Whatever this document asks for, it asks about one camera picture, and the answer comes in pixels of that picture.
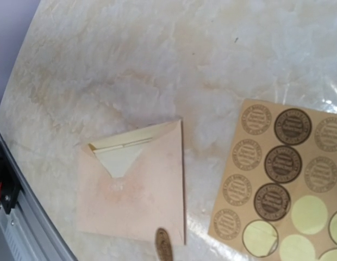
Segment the translucent pink envelope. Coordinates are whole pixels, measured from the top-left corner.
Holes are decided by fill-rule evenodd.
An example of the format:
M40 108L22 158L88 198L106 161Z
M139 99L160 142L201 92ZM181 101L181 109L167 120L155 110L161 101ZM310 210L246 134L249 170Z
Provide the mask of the translucent pink envelope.
M181 120L81 145L77 177L77 230L185 244Z

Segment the round brown seal sticker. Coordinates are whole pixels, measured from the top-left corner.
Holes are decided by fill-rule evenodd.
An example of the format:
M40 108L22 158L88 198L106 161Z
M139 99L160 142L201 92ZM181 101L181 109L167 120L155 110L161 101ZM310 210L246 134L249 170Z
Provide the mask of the round brown seal sticker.
M173 261L170 237L164 228L158 228L155 233L155 249L160 261Z

